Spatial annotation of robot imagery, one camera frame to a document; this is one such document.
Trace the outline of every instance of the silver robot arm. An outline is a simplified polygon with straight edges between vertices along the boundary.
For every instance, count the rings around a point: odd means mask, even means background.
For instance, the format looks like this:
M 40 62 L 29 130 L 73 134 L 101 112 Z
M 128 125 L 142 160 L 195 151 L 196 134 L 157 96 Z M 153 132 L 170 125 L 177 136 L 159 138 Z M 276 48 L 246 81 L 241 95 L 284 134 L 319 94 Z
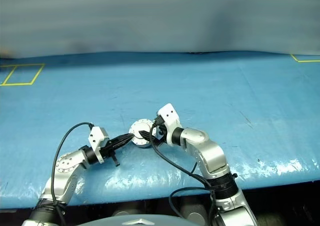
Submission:
M 204 131 L 182 128 L 174 107 L 168 103 L 157 116 L 164 125 L 164 137 L 168 145 L 179 145 L 196 162 L 205 179 L 215 188 L 215 204 L 218 214 L 215 224 L 218 226 L 257 226 L 257 220 L 251 211 L 245 196 L 230 172 L 222 148 L 210 140 Z
M 127 144 L 132 138 L 133 134 L 124 134 L 110 140 L 104 128 L 94 126 L 88 138 L 91 147 L 83 146 L 79 150 L 62 155 L 56 161 L 54 172 L 54 194 L 59 207 L 63 208 L 69 203 L 75 192 L 79 176 L 90 165 L 97 162 L 103 164 L 104 159 L 111 157 L 118 166 L 115 150 Z M 58 225 L 60 225 L 60 219 L 56 206 L 53 205 L 51 178 L 49 178 L 36 207 L 22 226 Z

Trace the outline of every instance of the robotic arm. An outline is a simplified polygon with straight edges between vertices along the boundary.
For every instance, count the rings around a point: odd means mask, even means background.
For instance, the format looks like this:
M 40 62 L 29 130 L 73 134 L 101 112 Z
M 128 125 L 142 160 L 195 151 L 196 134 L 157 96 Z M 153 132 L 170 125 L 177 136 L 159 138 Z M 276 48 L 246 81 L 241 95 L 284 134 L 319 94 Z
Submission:
M 156 126 L 162 130 L 164 141 L 181 146 L 196 159 L 203 177 L 215 189 L 218 226 L 257 226 L 244 194 L 238 188 L 230 172 L 226 156 L 221 147 L 210 140 L 204 131 L 183 128 L 174 107 L 168 103 L 157 112 Z
M 54 172 L 54 194 L 57 206 L 62 209 L 69 203 L 75 192 L 78 178 L 81 173 L 90 165 L 97 162 L 103 164 L 106 158 L 111 157 L 116 166 L 120 165 L 115 150 L 126 145 L 133 138 L 133 134 L 123 134 L 116 138 L 109 139 L 103 127 L 94 126 L 89 135 L 90 146 L 83 146 L 74 152 L 62 155 L 55 164 Z M 51 194 L 51 178 L 47 181 L 45 188 L 40 195 L 36 207 L 33 209 L 29 219 L 25 220 L 22 226 L 58 226 L 59 212 L 53 204 Z

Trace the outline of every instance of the blue table surface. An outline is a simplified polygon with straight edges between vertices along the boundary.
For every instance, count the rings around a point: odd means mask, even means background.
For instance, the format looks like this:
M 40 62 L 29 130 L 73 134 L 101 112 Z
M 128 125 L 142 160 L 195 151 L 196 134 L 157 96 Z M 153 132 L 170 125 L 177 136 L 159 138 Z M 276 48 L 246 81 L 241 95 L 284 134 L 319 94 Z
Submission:
M 33 85 L 0 86 L 0 208 L 36 205 L 57 146 L 73 125 L 89 121 L 110 137 L 172 103 L 184 127 L 206 131 L 223 148 L 243 189 L 320 179 L 320 61 L 260 52 L 93 53 L 2 60 L 44 63 Z M 18 66 L 6 82 L 29 82 L 37 66 Z M 88 144 L 71 133 L 61 153 Z M 178 146 L 160 150 L 192 169 Z M 79 178 L 71 205 L 167 197 L 200 183 L 133 143 Z

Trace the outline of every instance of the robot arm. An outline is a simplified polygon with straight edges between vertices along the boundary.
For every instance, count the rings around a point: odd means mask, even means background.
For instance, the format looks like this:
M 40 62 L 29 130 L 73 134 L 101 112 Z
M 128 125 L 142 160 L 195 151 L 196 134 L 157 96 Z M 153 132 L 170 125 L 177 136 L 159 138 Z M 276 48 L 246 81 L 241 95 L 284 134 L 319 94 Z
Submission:
M 62 155 L 56 161 L 54 172 L 54 194 L 59 207 L 64 207 L 69 203 L 75 192 L 79 176 L 90 165 L 97 162 L 103 164 L 106 158 L 111 157 L 118 166 L 115 150 L 126 145 L 132 138 L 133 134 L 128 133 L 109 139 L 104 128 L 94 126 L 88 138 L 91 147 L 83 146 L 74 152 Z M 51 178 L 49 178 L 36 207 L 22 226 L 57 226 L 59 221 L 56 206 L 53 205 Z
M 182 128 L 179 116 L 168 103 L 157 112 L 155 123 L 163 132 L 165 142 L 181 146 L 196 159 L 202 176 L 215 189 L 215 204 L 218 214 L 217 225 L 223 226 L 257 226 L 243 192 L 238 188 L 235 177 L 230 172 L 222 148 L 210 140 L 204 131 Z

